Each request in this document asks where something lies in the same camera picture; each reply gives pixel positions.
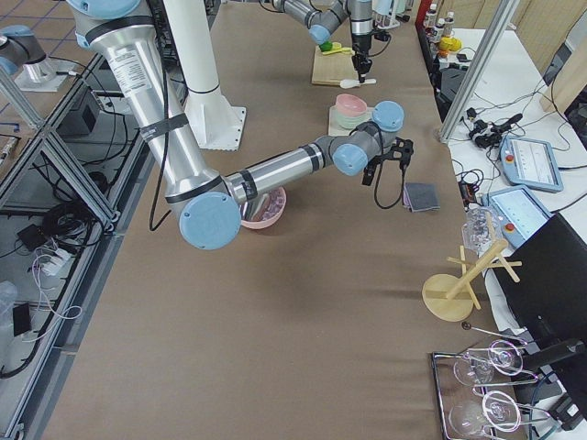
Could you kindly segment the white rabbit tray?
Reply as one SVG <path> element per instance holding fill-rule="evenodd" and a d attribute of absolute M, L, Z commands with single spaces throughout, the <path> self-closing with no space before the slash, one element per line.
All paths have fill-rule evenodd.
<path fill-rule="evenodd" d="M 330 136 L 346 136 L 356 126 L 371 119 L 373 108 L 368 107 L 367 111 L 359 116 L 341 115 L 335 106 L 328 111 L 328 131 Z"/>

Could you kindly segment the green stacked bowls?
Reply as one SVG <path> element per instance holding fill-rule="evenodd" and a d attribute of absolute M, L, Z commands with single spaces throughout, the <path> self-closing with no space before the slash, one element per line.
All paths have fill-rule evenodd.
<path fill-rule="evenodd" d="M 334 110 L 334 122 L 335 125 L 341 129 L 351 130 L 361 123 L 368 121 L 371 117 L 369 111 L 362 113 L 361 115 L 350 116 L 341 114 L 337 109 Z"/>

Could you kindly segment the pink bowl with ice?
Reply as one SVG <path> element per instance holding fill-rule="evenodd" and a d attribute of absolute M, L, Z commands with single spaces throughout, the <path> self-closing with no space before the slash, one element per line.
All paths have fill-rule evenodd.
<path fill-rule="evenodd" d="M 248 229 L 260 230 L 274 225 L 282 216 L 287 197 L 283 187 L 263 194 L 240 207 L 241 224 Z"/>

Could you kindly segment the black monitor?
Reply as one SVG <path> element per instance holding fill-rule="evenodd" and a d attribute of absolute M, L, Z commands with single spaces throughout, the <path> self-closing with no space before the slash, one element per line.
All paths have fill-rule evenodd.
<path fill-rule="evenodd" d="M 530 368 L 553 364 L 572 376 L 586 375 L 586 243 L 561 214 L 554 214 L 509 258 L 522 265 L 520 281 L 497 277 L 518 324 L 537 351 Z"/>

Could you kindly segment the lower teach pendant tablet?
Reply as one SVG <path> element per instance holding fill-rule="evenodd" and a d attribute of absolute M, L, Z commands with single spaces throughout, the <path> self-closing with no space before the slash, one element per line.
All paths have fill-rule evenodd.
<path fill-rule="evenodd" d="M 513 248 L 522 246 L 552 216 L 525 185 L 486 193 L 482 200 L 497 213 L 500 230 Z"/>

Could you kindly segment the upper wine glass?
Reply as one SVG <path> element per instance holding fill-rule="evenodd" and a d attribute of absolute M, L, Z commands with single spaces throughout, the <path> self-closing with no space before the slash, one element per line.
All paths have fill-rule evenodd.
<path fill-rule="evenodd" d="M 488 347 L 472 347 L 458 354 L 453 374 L 465 386 L 497 384 L 501 377 L 522 372 L 522 354 L 514 344 L 498 339 Z"/>

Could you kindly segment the yellow object on side table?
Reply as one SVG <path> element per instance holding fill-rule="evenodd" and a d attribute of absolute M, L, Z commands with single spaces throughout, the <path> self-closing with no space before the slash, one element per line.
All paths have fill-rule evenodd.
<path fill-rule="evenodd" d="M 455 37 L 442 37 L 437 46 L 440 51 L 458 52 L 462 48 L 462 42 Z"/>

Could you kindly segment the lower wine glass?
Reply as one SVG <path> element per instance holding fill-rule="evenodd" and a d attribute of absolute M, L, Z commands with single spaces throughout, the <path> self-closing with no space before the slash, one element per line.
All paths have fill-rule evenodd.
<path fill-rule="evenodd" d="M 515 432 L 520 424 L 521 412 L 514 399 L 498 390 L 480 400 L 459 403 L 449 412 L 449 425 L 465 439 L 500 439 L 495 434 Z"/>

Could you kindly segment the white dish rack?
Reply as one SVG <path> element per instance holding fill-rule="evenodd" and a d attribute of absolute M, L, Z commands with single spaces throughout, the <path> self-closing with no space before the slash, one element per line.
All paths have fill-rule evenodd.
<path fill-rule="evenodd" d="M 373 0 L 374 26 L 378 29 L 392 29 L 400 25 L 396 17 L 405 11 L 405 0 Z"/>

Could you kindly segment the grey folded cloth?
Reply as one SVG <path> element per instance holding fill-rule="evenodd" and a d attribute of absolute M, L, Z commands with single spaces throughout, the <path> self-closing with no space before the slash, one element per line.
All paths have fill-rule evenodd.
<path fill-rule="evenodd" d="M 436 187 L 432 183 L 407 182 L 403 206 L 411 212 L 435 211 L 440 208 Z"/>

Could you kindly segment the yellow plastic knife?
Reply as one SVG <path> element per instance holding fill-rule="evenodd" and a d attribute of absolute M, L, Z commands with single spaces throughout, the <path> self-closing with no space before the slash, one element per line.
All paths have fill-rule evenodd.
<path fill-rule="evenodd" d="M 348 48 L 348 47 L 339 47 L 339 48 L 333 48 L 331 50 L 322 51 L 322 54 L 324 56 L 334 55 L 334 54 L 339 54 L 339 53 L 340 54 L 353 55 L 354 54 L 354 51 L 351 48 Z"/>

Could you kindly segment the wooden cup tree stand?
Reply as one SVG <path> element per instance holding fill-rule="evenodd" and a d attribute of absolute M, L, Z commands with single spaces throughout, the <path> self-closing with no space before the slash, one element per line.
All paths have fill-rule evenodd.
<path fill-rule="evenodd" d="M 512 281 L 519 282 L 515 272 L 520 261 L 509 262 L 503 251 L 508 247 L 505 238 L 496 239 L 481 255 L 460 245 L 460 256 L 449 261 L 460 265 L 461 275 L 436 274 L 428 278 L 422 288 L 423 302 L 434 316 L 448 322 L 458 322 L 467 318 L 472 310 L 481 308 L 471 283 L 487 269 L 504 269 Z"/>

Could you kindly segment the wine glass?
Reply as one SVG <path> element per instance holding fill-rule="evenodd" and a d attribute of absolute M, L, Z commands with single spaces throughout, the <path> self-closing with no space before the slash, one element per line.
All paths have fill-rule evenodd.
<path fill-rule="evenodd" d="M 480 400 L 459 403 L 449 412 L 449 425 L 465 439 L 500 439 L 495 434 L 515 432 L 520 424 L 521 412 L 514 399 L 498 390 Z"/>
<path fill-rule="evenodd" d="M 522 354 L 514 344 L 498 339 L 488 347 L 472 347 L 458 354 L 453 374 L 465 386 L 497 384 L 501 377 L 522 372 Z"/>

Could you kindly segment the white ceramic spoon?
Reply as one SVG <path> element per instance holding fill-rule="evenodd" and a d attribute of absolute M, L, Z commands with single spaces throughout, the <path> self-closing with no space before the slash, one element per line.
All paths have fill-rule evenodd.
<path fill-rule="evenodd" d="M 365 79 L 363 81 L 354 80 L 354 79 L 344 79 L 344 80 L 340 81 L 339 86 L 342 89 L 350 89 L 350 88 L 360 87 L 362 85 L 371 85 L 371 84 L 375 84 L 375 83 L 377 83 L 377 80 L 374 78 Z"/>

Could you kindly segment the aluminium frame post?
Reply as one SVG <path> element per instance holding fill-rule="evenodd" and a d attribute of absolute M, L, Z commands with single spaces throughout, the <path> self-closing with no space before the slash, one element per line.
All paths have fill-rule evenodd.
<path fill-rule="evenodd" d="M 476 49 L 476 54 L 472 64 L 467 70 L 460 88 L 453 100 L 450 109 L 444 119 L 441 128 L 438 131 L 438 139 L 443 144 L 448 144 L 460 118 L 464 114 L 467 104 L 476 90 L 483 71 L 487 67 L 493 53 L 504 31 L 507 29 L 517 7 L 519 0 L 501 0 L 496 8 L 494 16 L 489 27 L 485 30 L 480 45 Z"/>

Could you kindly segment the white pedestal column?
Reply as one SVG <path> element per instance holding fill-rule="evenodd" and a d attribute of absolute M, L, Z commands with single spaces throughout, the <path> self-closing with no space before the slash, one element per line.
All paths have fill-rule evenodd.
<path fill-rule="evenodd" d="M 188 89 L 184 112 L 199 147 L 238 150 L 247 110 L 221 91 L 205 3 L 170 0 L 164 7 Z"/>

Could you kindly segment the teach pendant tablet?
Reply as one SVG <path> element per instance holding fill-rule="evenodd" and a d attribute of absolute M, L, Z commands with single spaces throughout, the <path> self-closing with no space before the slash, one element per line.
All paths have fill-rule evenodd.
<path fill-rule="evenodd" d="M 512 184 L 559 193 L 564 185 L 549 142 L 523 137 L 504 137 L 500 159 L 505 178 Z"/>
<path fill-rule="evenodd" d="M 500 230 L 513 248 L 522 246 L 552 216 L 525 185 L 486 193 L 482 200 L 497 213 Z"/>

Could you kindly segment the upper teach pendant tablet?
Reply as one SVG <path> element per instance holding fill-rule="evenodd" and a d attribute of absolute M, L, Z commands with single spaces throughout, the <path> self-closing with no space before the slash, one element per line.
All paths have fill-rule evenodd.
<path fill-rule="evenodd" d="M 505 178 L 512 184 L 559 193 L 564 185 L 549 142 L 523 137 L 504 137 L 500 159 Z"/>

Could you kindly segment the wooden cutting board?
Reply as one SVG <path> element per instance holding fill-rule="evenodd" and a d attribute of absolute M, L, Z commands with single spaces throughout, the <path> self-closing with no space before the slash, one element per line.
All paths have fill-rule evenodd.
<path fill-rule="evenodd" d="M 325 55 L 315 48 L 311 84 L 339 86 L 342 80 L 357 80 L 358 75 L 352 63 L 351 49 Z"/>

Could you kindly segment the clear glass cup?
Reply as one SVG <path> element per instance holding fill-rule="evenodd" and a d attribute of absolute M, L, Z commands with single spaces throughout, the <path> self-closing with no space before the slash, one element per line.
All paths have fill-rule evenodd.
<path fill-rule="evenodd" d="M 492 207 L 470 209 L 461 229 L 464 247 L 481 255 L 496 239 L 503 237 L 499 226 L 497 213 Z"/>

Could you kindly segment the green lime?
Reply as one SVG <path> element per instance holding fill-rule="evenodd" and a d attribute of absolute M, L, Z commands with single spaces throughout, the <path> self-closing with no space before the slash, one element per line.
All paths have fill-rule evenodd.
<path fill-rule="evenodd" d="M 322 52 L 325 51 L 330 51 L 332 50 L 332 42 L 331 41 L 325 41 L 324 43 L 319 45 L 319 48 Z"/>

